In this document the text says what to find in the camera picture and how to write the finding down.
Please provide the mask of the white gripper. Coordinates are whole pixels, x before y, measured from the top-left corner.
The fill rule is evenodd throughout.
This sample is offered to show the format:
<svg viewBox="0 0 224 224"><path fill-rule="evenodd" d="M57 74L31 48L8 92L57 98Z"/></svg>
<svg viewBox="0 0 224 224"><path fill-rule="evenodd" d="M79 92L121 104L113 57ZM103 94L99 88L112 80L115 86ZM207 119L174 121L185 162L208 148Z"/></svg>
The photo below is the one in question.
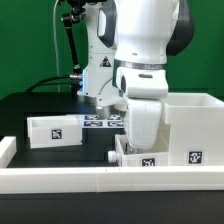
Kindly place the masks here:
<svg viewBox="0 0 224 224"><path fill-rule="evenodd" d="M127 99L124 128L132 148L151 149L155 144L160 124L160 100Z"/></svg>

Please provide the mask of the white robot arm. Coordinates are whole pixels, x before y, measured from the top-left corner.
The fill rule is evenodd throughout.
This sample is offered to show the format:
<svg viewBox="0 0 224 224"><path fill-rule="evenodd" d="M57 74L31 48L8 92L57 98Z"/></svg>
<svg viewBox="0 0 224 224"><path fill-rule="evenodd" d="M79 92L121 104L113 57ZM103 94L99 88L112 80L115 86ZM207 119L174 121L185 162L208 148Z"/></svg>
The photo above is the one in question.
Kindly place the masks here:
<svg viewBox="0 0 224 224"><path fill-rule="evenodd" d="M98 112L124 109L133 148L155 144L168 94L168 56L183 51L194 35L187 0L84 0L89 58L82 94Z"/></svg>

